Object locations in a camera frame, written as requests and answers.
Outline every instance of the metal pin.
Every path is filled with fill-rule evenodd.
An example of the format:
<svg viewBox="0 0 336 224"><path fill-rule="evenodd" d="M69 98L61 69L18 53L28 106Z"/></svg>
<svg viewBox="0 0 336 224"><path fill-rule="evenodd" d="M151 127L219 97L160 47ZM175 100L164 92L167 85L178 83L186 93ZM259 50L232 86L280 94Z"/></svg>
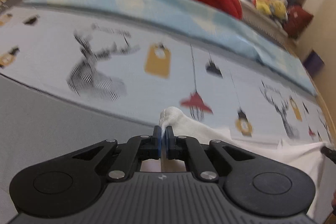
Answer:
<svg viewBox="0 0 336 224"><path fill-rule="evenodd" d="M122 179L123 177L125 177L125 173L120 170L113 170L109 172L109 177L112 179Z"/></svg>
<svg viewBox="0 0 336 224"><path fill-rule="evenodd" d="M206 180L213 180L217 178L217 174L212 171L204 171L201 173L201 178L206 179Z"/></svg>

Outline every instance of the light blue blanket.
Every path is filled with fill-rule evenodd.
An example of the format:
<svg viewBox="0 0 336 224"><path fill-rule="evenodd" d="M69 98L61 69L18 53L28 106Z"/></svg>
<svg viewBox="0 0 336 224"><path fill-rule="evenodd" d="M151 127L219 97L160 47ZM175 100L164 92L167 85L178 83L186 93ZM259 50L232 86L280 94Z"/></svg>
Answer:
<svg viewBox="0 0 336 224"><path fill-rule="evenodd" d="M148 22L255 60L316 95L300 60L257 34L243 22L194 0L25 0L112 12Z"/></svg>

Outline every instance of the red lamp print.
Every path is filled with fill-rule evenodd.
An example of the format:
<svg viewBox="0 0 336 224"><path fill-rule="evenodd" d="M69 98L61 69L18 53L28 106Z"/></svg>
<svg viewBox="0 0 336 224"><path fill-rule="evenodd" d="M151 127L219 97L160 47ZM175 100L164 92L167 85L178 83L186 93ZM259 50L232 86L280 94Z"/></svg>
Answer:
<svg viewBox="0 0 336 224"><path fill-rule="evenodd" d="M191 48L191 57L193 60L193 71L194 71L194 85L195 85L195 92L191 93L190 97L188 99L183 99L180 101L180 105L183 107L188 107L190 109L190 115L193 119L197 119L199 121L202 121L204 119L204 112L207 113L213 113L211 108L208 107L202 100L202 97L197 92L196 87L196 74L195 74L195 60L194 60L194 54L193 54L193 48L190 45Z"/></svg>
<svg viewBox="0 0 336 224"><path fill-rule="evenodd" d="M308 128L309 128L308 134L311 137L311 139L314 140L314 137L316 136L316 134L311 130L310 127L308 127Z"/></svg>

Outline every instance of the circular indent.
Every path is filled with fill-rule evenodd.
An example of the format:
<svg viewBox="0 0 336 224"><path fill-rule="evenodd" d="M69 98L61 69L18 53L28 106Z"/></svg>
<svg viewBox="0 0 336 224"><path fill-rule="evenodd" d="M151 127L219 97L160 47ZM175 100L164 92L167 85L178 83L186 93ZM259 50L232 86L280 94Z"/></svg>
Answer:
<svg viewBox="0 0 336 224"><path fill-rule="evenodd" d="M59 194L72 185L72 177L63 172L48 172L37 176L34 187L43 194Z"/></svg>
<svg viewBox="0 0 336 224"><path fill-rule="evenodd" d="M261 173L254 177L253 186L265 194L281 195L292 187L292 182L279 173Z"/></svg>
<svg viewBox="0 0 336 224"><path fill-rule="evenodd" d="M122 179L123 177L125 177L125 173L120 170L113 170L109 172L109 177L112 179Z"/></svg>

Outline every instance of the black lamp print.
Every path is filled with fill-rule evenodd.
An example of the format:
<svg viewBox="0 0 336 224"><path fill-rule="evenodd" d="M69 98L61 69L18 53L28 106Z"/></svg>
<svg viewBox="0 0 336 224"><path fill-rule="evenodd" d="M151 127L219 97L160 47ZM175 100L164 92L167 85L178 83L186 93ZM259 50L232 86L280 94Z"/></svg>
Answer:
<svg viewBox="0 0 336 224"><path fill-rule="evenodd" d="M330 143L333 143L333 141L332 141L332 139L331 139L331 136L330 136L330 133L329 133L329 130L328 130L328 125L327 125L327 122L326 122L326 120L325 120L325 118L324 118L324 116L323 116L323 113L320 112L318 109L317 109L317 113L318 113L318 115L319 115L319 119L320 119L321 123L323 124L323 127L325 128L325 130L326 130L326 132L327 132L327 135L328 135L328 138L329 138Z"/></svg>
<svg viewBox="0 0 336 224"><path fill-rule="evenodd" d="M304 107L305 111L307 112L307 114L309 114L308 108L305 106L304 102L302 102L302 104L303 104L303 107Z"/></svg>
<svg viewBox="0 0 336 224"><path fill-rule="evenodd" d="M233 81L233 77L231 74L230 69L228 68L230 76L231 76L231 80L233 83L233 86L235 88L235 92L236 92L236 97L237 97L237 101L239 104L239 109L238 109L238 119L236 119L235 121L235 125L238 131L241 132L241 134L245 137L252 137L252 132L253 132L253 127L251 125L251 123L249 122L249 120L247 119L247 116L245 114L245 112L242 110L242 107L240 105L240 101L238 98L238 93L237 93L237 89L235 86L235 82Z"/></svg>
<svg viewBox="0 0 336 224"><path fill-rule="evenodd" d="M86 37L74 32L74 37L81 45L80 51L83 54L82 60L73 68L68 77L69 87L79 95L89 95L98 98L108 98L112 101L126 94L126 87L122 79L108 77L97 71L98 61L110 59L113 55L128 55L139 50L139 47L131 47L124 37L126 46L118 49L114 42L111 48L102 49L99 52L92 52L90 40L92 35Z"/></svg>
<svg viewBox="0 0 336 224"><path fill-rule="evenodd" d="M205 67L205 70L207 71L207 73L223 78L221 70L217 68L215 63L212 61L210 52L209 52L209 57L210 57L209 64L207 64L207 66Z"/></svg>
<svg viewBox="0 0 336 224"><path fill-rule="evenodd" d="M318 132L318 131L317 131L317 135L319 136L319 142L322 142L321 135L319 134L319 132Z"/></svg>
<svg viewBox="0 0 336 224"><path fill-rule="evenodd" d="M191 93L188 99L184 99L180 101L180 105L184 107L188 107L190 110L190 115L193 119L197 119L202 121L204 119L204 112L213 113L211 108L204 104L202 97L197 92L196 87L196 73L195 73L195 60L193 54L193 47L190 45L191 48L191 57L193 61L193 71L194 71L194 86L195 92Z"/></svg>
<svg viewBox="0 0 336 224"><path fill-rule="evenodd" d="M39 15L34 15L32 17L29 17L28 19L26 19L23 24L24 25L29 25L29 26L34 26L37 23L37 20L40 16Z"/></svg>
<svg viewBox="0 0 336 224"><path fill-rule="evenodd" d="M283 99L281 95L279 95L281 97L281 106L278 106L278 104L274 102L273 97L267 95L268 89L265 88L264 91L260 89L260 91L267 100L267 102L273 105L275 110L280 114L287 136L290 139L298 139L298 130L295 127L291 126L287 121L288 101Z"/></svg>

